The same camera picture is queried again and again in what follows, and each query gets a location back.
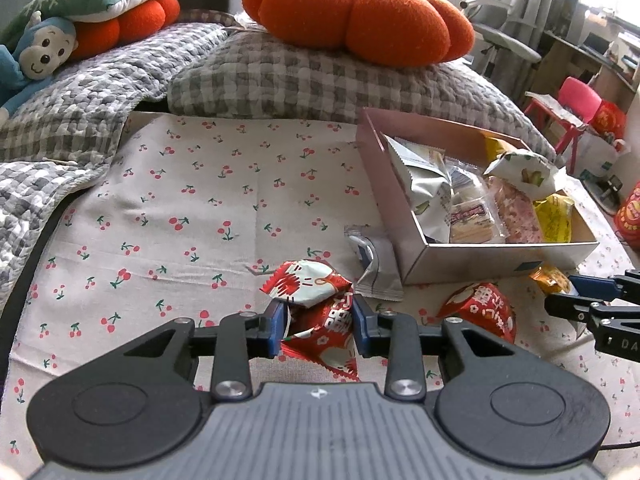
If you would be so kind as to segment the orange white small packet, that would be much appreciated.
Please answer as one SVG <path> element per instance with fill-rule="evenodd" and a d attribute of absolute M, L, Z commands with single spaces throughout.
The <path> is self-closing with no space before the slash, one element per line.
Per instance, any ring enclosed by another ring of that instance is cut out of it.
<path fill-rule="evenodd" d="M 555 266 L 543 264 L 529 274 L 529 277 L 542 290 L 545 295 L 571 294 L 574 292 L 573 284 L 568 277 Z"/>

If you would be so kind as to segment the red white candy packet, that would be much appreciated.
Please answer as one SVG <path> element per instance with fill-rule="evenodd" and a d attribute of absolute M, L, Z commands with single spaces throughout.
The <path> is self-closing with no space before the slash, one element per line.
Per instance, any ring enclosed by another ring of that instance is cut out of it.
<path fill-rule="evenodd" d="M 290 320 L 281 342 L 283 354 L 318 364 L 345 379 L 358 378 L 351 281 L 324 262 L 290 260 L 282 263 L 260 290 L 288 306 Z"/>

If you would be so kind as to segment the red chinese snack packet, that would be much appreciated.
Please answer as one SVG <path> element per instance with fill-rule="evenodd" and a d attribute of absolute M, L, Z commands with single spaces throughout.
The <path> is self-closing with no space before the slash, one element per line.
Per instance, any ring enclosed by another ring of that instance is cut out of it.
<path fill-rule="evenodd" d="M 516 337 L 516 318 L 510 301 L 489 282 L 469 284 L 453 292 L 437 317 L 462 318 L 510 344 Z"/>

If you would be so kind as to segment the small yellow snack packet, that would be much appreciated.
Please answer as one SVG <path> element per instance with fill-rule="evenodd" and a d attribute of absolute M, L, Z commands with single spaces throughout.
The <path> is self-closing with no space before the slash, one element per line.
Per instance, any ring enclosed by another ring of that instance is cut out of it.
<path fill-rule="evenodd" d="M 534 201 L 534 209 L 546 243 L 572 241 L 574 205 L 574 200 L 560 193 Z"/>

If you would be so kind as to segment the pink clear nougat packet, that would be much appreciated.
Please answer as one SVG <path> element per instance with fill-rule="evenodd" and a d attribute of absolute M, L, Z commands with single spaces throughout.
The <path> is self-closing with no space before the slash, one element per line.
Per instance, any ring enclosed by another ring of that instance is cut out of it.
<path fill-rule="evenodd" d="M 506 228 L 509 244 L 541 244 L 544 241 L 533 202 L 513 185 L 500 178 L 487 179 L 496 202 L 498 216 Z"/>

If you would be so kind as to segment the brown label cake packet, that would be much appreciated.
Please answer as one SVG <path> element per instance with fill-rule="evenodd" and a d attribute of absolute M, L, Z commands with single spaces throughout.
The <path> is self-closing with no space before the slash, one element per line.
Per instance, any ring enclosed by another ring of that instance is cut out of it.
<path fill-rule="evenodd" d="M 450 244 L 502 244 L 506 228 L 495 201 L 486 195 L 454 205 L 450 209 Z"/>

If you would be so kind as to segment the white black text packet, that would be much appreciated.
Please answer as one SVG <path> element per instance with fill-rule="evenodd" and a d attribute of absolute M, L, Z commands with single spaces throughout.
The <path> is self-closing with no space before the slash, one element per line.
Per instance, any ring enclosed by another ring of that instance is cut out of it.
<path fill-rule="evenodd" d="M 555 192 L 558 171 L 544 156 L 519 148 L 504 152 L 486 168 L 486 177 L 496 177 L 509 183 L 531 200 L 543 200 Z"/>

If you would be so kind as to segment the clear white biscuit packet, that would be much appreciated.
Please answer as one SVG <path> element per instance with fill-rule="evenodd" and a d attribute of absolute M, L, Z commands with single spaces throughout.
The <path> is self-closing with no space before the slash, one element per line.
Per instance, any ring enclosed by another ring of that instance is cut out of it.
<path fill-rule="evenodd" d="M 451 180 L 454 205 L 483 198 L 488 194 L 480 167 L 449 156 L 445 157 L 445 165 Z"/>

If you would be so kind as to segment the white grey nut packet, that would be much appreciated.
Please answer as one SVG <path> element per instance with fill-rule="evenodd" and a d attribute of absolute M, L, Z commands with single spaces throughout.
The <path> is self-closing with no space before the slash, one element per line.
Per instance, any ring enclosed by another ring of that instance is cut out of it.
<path fill-rule="evenodd" d="M 426 238 L 449 242 L 451 177 L 440 148 L 386 136 L 387 153 L 411 211 Z"/>

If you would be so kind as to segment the large yellow snack packet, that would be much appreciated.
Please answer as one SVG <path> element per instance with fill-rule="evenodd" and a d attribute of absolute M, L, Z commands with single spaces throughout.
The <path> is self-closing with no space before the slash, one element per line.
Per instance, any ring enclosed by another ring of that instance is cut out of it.
<path fill-rule="evenodd" d="M 484 137 L 484 147 L 488 162 L 493 162 L 503 154 L 516 151 L 518 148 L 512 143 L 496 138 L 495 136 Z"/>

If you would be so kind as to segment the silver foil packet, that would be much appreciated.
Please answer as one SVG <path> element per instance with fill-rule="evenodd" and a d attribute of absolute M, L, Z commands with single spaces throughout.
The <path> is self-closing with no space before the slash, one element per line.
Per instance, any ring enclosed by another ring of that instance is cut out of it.
<path fill-rule="evenodd" d="M 358 294 L 382 301 L 401 302 L 404 286 L 394 246 L 384 229 L 376 226 L 346 226 L 344 235 L 362 266 L 355 282 Z"/>

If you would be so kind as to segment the cherry print tablecloth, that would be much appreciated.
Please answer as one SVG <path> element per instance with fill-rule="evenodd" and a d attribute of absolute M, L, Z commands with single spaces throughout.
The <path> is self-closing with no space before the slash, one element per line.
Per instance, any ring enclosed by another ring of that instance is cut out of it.
<path fill-rule="evenodd" d="M 355 134 L 336 122 L 171 115 L 132 130 L 27 277 L 1 401 L 2 469 L 39 467 L 26 408 L 52 378 L 177 316 L 212 326 L 262 310 L 262 284 L 286 260 L 359 278 L 344 229 L 380 216 Z"/>

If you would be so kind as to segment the white paper bag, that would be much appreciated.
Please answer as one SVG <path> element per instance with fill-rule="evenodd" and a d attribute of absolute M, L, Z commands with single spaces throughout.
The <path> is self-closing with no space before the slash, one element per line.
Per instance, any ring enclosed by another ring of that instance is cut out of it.
<path fill-rule="evenodd" d="M 602 136 L 585 131 L 575 139 L 570 149 L 568 172 L 578 180 L 602 180 L 628 152 L 628 145 L 623 139 L 608 143 Z"/>

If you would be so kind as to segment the pink cardboard box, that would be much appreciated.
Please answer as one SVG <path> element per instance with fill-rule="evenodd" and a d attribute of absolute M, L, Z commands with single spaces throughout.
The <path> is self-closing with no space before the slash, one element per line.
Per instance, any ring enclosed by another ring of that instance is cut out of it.
<path fill-rule="evenodd" d="M 357 145 L 406 285 L 573 269 L 597 247 L 556 167 L 518 139 L 365 107 Z"/>

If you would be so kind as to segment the red gift bag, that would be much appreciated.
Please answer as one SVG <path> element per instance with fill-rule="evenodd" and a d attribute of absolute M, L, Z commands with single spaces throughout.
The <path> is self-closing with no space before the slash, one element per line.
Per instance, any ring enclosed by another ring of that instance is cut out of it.
<path fill-rule="evenodd" d="M 600 136 L 612 136 L 615 139 L 623 139 L 626 127 L 626 114 L 616 104 L 602 100 L 596 114 L 594 114 L 589 123 Z"/>

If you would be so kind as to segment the pink red kids chair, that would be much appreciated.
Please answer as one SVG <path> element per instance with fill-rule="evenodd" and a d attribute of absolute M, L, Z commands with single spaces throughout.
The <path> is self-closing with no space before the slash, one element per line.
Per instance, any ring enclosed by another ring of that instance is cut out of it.
<path fill-rule="evenodd" d="M 575 77 L 567 77 L 557 96 L 527 91 L 525 115 L 542 130 L 548 122 L 558 124 L 563 131 L 559 141 L 554 141 L 556 163 L 565 164 L 566 156 L 577 151 L 574 144 L 583 134 L 599 136 L 591 121 L 602 99 L 588 84 Z"/>

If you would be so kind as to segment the wooden desk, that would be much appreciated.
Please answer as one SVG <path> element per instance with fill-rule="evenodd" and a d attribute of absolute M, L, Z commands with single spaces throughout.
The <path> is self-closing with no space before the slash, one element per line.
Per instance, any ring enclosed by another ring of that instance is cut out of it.
<path fill-rule="evenodd" d="M 627 113 L 637 93 L 637 86 L 623 70 L 604 54 L 574 44 L 552 30 L 544 31 L 538 44 L 541 61 L 535 65 L 532 81 L 526 89 L 556 96 L 561 84 L 575 77 L 597 94 Z"/>

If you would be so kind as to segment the grey checkered quilted cushion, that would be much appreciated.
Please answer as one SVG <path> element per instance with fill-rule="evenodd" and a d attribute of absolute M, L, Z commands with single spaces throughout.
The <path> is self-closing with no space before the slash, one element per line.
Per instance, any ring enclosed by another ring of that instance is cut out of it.
<path fill-rule="evenodd" d="M 372 65 L 289 46 L 266 32 L 235 32 L 171 81 L 176 115 L 235 119 L 358 120 L 360 108 L 416 113 L 504 133 L 555 160 L 554 148 L 491 82 L 460 61 L 423 68 Z"/>

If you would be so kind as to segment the white grey office chair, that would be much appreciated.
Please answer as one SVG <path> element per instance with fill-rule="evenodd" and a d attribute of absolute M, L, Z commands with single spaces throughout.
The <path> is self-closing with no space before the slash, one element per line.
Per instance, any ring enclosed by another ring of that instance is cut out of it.
<path fill-rule="evenodd" d="M 541 60 L 534 49 L 504 31 L 507 24 L 516 23 L 510 3 L 503 0 L 461 0 L 460 8 L 471 22 L 474 32 L 487 44 L 486 48 L 480 50 L 480 59 L 472 63 L 473 70 L 486 79 L 494 74 L 501 50 L 515 54 L 529 64 Z"/>

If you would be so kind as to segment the small orange plush cushion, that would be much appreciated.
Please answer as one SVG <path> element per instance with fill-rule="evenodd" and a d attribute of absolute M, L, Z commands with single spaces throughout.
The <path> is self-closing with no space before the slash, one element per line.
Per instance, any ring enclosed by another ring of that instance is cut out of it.
<path fill-rule="evenodd" d="M 107 52 L 114 47 L 126 46 L 143 40 L 174 24 L 181 12 L 178 0 L 149 0 L 101 23 L 75 23 L 78 47 L 71 61 Z"/>

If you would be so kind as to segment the orange pumpkin plush cushion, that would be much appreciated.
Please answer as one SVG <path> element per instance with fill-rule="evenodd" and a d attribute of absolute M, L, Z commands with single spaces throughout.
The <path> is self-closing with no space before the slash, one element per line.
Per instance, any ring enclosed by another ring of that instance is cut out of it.
<path fill-rule="evenodd" d="M 448 0 L 242 0 L 248 16 L 291 46 L 344 50 L 393 68 L 471 52 L 471 22 Z"/>

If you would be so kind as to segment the blue monkey plush toy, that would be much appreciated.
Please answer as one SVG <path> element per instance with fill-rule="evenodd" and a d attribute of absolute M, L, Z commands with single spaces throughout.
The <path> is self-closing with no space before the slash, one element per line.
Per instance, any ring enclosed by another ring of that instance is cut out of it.
<path fill-rule="evenodd" d="M 1 46 L 1 125 L 34 93 L 51 83 L 54 72 L 76 50 L 76 28 L 66 18 L 32 14 L 23 35 L 10 52 Z"/>

